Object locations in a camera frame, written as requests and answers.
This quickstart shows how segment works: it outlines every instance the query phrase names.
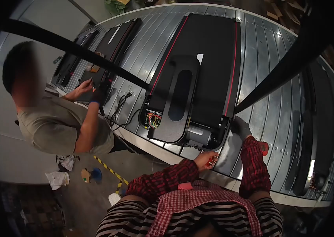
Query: gray t-shirt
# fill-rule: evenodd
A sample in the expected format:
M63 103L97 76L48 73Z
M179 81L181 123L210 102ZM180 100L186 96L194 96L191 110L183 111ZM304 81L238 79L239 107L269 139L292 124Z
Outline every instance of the gray t-shirt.
M17 118L22 135L40 151L56 155L107 154L114 146L109 125L99 118L93 148L73 153L88 110L68 100L45 94L37 107L21 110Z

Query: concrete floor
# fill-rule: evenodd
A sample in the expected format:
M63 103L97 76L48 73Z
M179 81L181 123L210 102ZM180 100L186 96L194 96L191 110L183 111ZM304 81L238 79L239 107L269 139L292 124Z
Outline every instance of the concrete floor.
M151 166L154 157L151 155L137 155L123 150L107 154L100 159L128 182L143 174L153 173ZM155 158L154 172L167 166L168 164ZM91 171L94 167L101 170L102 181L85 183L81 178L81 170L87 168ZM80 161L75 161L70 172L70 184L56 190L56 196L65 211L67 228L74 227L85 237L95 236L99 223L110 207L108 196L116 191L119 181L93 156L80 156ZM120 193L126 188L127 185L122 183Z

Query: blue object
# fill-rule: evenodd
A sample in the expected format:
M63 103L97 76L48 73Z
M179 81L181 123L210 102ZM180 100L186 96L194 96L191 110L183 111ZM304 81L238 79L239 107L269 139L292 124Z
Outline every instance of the blue object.
M94 168L91 172L92 178L96 181L100 181L103 177L103 174L101 173L101 170L99 168Z

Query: black pipe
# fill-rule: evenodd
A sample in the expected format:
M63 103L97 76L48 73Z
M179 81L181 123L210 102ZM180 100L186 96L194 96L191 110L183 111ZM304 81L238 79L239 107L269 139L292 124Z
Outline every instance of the black pipe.
M18 20L8 19L3 23L2 31L21 35L23 37L36 40L65 52L69 52L88 62L98 65L103 69L116 73L118 76L136 84L145 90L149 89L148 83L129 73L125 69L66 38L63 38L38 26L30 25Z
M237 114L287 83L315 60L330 44L331 25L318 8L313 8L310 16L302 21L300 33L282 60L270 74L234 108Z

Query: striped shirt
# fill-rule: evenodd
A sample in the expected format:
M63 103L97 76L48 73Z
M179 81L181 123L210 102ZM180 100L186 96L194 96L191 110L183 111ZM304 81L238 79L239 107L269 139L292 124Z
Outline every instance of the striped shirt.
M146 206L140 201L123 201L108 209L97 230L103 236L145 236L153 223L159 201ZM264 236L282 236L282 218L270 198L254 203ZM222 235L251 236L247 211L236 202L209 202L173 214L165 235L190 236L212 225Z

